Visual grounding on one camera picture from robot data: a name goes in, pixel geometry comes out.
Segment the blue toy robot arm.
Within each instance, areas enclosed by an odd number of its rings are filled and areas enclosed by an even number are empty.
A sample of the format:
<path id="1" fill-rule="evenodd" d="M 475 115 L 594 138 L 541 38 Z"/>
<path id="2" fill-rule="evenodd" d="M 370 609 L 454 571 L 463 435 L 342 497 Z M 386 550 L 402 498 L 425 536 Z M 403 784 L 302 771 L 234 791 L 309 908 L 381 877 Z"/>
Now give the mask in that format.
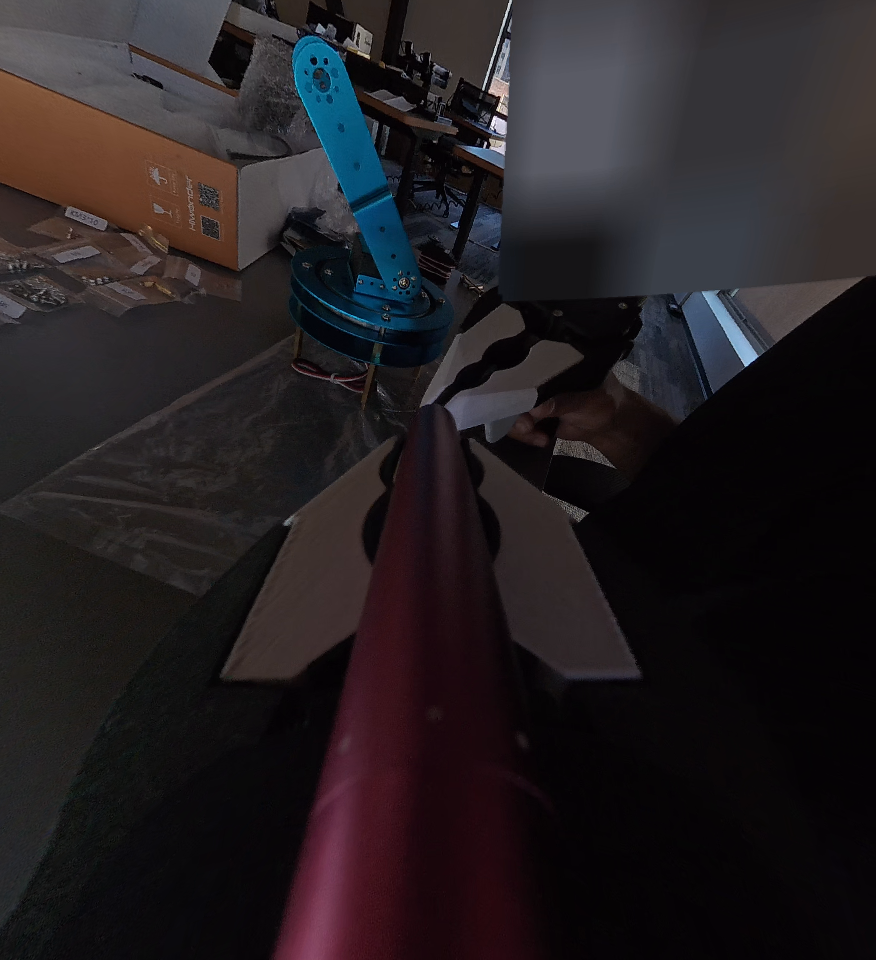
<path id="1" fill-rule="evenodd" d="M 292 69 L 359 233 L 349 248 L 295 254 L 289 311 L 298 338 L 365 366 L 366 406 L 378 367 L 418 368 L 439 356 L 454 310 L 420 270 L 341 57 L 306 35 Z"/>

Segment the orange white cardboard box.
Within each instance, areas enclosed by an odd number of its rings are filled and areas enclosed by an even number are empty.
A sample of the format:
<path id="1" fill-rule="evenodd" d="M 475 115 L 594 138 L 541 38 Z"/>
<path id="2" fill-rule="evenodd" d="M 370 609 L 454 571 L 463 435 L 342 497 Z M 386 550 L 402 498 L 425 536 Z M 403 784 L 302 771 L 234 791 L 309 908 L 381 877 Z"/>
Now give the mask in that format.
<path id="1" fill-rule="evenodd" d="M 231 2 L 0 1 L 0 184 L 242 270 L 337 186 L 211 65 Z"/>

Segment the clear plastic bag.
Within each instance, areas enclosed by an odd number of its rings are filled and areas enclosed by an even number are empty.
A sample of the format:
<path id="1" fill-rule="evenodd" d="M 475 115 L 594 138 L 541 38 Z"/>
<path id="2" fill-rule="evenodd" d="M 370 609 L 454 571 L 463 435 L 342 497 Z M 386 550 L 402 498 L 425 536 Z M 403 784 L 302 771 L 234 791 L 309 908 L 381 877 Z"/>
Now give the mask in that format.
<path id="1" fill-rule="evenodd" d="M 440 361 L 360 394 L 292 368 L 284 340 L 149 414 L 0 505 L 0 515 L 204 594 L 406 426 Z"/>

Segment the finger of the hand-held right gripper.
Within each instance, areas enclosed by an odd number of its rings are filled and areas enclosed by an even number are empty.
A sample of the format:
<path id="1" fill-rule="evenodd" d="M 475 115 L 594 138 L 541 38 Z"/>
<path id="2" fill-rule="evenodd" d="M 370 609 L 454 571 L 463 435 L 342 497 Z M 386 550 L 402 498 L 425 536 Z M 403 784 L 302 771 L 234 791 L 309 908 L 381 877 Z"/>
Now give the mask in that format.
<path id="1" fill-rule="evenodd" d="M 484 383 L 494 372 L 496 345 L 520 338 L 526 330 L 521 313 L 502 304 L 453 339 L 420 405 L 446 404 L 464 390 Z"/>
<path id="2" fill-rule="evenodd" d="M 517 366 L 495 371 L 483 384 L 461 390 L 444 402 L 456 427 L 465 431 L 484 426 L 485 438 L 504 438 L 523 414 L 538 404 L 538 389 L 584 359 L 563 342 L 537 342 Z"/>

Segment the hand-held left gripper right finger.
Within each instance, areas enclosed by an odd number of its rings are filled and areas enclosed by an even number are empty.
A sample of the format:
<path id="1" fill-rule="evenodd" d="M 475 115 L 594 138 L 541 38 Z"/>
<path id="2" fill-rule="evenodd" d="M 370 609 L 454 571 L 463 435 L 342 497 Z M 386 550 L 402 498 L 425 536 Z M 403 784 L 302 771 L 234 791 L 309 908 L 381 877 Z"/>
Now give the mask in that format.
<path id="1" fill-rule="evenodd" d="M 479 441 L 480 497 L 499 527 L 493 569 L 512 640 L 570 681 L 631 681 L 640 669 L 568 514 Z"/>

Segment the person's black clothing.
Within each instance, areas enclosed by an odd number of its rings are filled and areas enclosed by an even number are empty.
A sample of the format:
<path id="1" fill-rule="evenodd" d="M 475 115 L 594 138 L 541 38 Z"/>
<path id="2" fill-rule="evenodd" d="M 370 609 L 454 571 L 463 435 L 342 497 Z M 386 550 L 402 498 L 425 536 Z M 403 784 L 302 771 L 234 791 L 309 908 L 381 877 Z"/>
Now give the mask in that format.
<path id="1" fill-rule="evenodd" d="M 804 793 L 876 833 L 876 276 L 577 526 L 677 601 Z"/>

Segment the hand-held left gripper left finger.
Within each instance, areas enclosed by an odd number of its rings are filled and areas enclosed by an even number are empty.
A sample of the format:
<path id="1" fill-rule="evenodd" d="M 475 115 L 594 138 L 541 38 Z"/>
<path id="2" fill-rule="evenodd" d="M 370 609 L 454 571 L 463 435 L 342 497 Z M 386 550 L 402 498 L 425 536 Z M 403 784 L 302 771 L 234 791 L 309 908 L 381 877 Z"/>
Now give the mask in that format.
<path id="1" fill-rule="evenodd" d="M 372 563 L 363 529 L 386 490 L 381 468 L 390 438 L 297 510 L 239 631 L 220 679 L 277 683 L 308 666 L 357 629 Z"/>

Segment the black servo motor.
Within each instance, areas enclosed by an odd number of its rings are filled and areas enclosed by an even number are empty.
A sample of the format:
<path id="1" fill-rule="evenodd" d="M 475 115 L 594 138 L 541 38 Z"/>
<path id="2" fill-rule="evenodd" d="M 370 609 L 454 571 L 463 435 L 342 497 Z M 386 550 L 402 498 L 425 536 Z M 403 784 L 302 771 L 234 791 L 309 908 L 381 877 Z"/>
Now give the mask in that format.
<path id="1" fill-rule="evenodd" d="M 444 288 L 457 269 L 451 251 L 436 236 L 430 236 L 414 247 L 421 275 L 440 288 Z"/>

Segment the pile of screw bags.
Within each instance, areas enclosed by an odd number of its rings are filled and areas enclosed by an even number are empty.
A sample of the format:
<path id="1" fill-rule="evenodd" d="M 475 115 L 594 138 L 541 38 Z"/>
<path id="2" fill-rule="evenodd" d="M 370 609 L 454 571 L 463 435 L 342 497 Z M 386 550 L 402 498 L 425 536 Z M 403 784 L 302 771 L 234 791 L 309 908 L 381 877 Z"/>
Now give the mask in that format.
<path id="1" fill-rule="evenodd" d="M 78 306 L 121 317 L 139 307 L 242 299 L 236 275 L 176 252 L 149 225 L 124 229 L 65 206 L 21 237 L 0 234 L 0 327 Z"/>

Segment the dark desk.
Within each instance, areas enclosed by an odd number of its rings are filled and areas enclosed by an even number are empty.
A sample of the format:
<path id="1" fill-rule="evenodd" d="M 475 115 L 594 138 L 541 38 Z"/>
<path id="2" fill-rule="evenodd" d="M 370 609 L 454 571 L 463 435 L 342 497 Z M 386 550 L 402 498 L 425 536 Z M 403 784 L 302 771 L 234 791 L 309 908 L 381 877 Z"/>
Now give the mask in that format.
<path id="1" fill-rule="evenodd" d="M 287 337 L 291 258 L 0 326 L 0 505 Z M 341 681 L 223 668 L 283 523 L 204 594 L 0 515 L 0 958 L 269 958 Z"/>

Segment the bubble wrap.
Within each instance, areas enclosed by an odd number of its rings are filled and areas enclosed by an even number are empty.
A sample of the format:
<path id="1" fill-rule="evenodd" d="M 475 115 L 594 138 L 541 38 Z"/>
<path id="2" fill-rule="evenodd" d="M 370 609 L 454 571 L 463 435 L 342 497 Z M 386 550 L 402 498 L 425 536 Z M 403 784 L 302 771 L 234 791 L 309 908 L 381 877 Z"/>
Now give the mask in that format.
<path id="1" fill-rule="evenodd" d="M 321 146 L 297 90 L 293 45 L 258 37 L 238 96 L 238 110 L 256 154 L 283 158 Z"/>

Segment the black mesh office chair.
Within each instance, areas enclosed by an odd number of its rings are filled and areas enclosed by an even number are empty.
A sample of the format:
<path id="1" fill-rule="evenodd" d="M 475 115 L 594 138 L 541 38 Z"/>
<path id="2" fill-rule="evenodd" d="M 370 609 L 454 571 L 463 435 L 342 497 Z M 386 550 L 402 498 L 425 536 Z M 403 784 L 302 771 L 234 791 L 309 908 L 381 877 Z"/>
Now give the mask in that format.
<path id="1" fill-rule="evenodd" d="M 501 95 L 484 90 L 466 78 L 459 78 L 446 105 L 446 112 L 468 122 L 490 129 L 498 112 Z"/>

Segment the wooden office desk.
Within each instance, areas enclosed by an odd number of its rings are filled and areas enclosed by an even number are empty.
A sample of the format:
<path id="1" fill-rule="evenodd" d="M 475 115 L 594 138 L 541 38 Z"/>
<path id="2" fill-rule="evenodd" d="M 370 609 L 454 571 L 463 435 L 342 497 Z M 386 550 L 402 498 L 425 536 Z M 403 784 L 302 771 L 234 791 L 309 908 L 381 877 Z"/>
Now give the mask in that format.
<path id="1" fill-rule="evenodd" d="M 424 142 L 437 142 L 441 137 L 454 137 L 458 132 L 457 127 L 429 121 L 409 111 L 401 111 L 396 106 L 374 97 L 372 93 L 359 86 L 355 87 L 354 90 L 363 114 L 377 120 L 384 127 L 399 131 L 409 139 L 409 147 L 395 197 L 398 213 L 404 218 L 411 203 L 415 180 L 415 161 L 420 147 Z"/>
<path id="2" fill-rule="evenodd" d="M 456 144 L 452 155 L 467 165 L 471 171 L 471 185 L 465 201 L 463 213 L 458 222 L 457 236 L 451 254 L 455 264 L 460 264 L 465 253 L 469 234 L 480 206 L 481 193 L 488 177 L 504 183 L 505 158 L 498 151 L 488 148 L 471 147 Z"/>

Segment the person's right hand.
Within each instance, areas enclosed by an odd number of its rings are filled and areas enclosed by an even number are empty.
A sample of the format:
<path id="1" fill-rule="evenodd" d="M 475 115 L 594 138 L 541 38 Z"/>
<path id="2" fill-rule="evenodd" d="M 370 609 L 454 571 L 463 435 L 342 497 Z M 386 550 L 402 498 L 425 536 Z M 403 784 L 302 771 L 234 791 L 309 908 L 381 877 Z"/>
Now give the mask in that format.
<path id="1" fill-rule="evenodd" d="M 595 448 L 628 481 L 633 481 L 674 433 L 679 421 L 613 373 L 591 390 L 559 393 L 520 414 L 508 437 L 542 449 L 548 444 L 545 421 L 557 421 L 558 439 Z"/>

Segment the red metal tube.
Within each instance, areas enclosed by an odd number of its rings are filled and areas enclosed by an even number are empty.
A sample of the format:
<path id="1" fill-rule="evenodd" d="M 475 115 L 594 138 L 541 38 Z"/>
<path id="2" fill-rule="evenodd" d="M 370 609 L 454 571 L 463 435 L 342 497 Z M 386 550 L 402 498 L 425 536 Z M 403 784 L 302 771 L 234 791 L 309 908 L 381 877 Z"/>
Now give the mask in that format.
<path id="1" fill-rule="evenodd" d="M 273 958 L 550 958 L 549 804 L 450 414 L 401 451 Z"/>

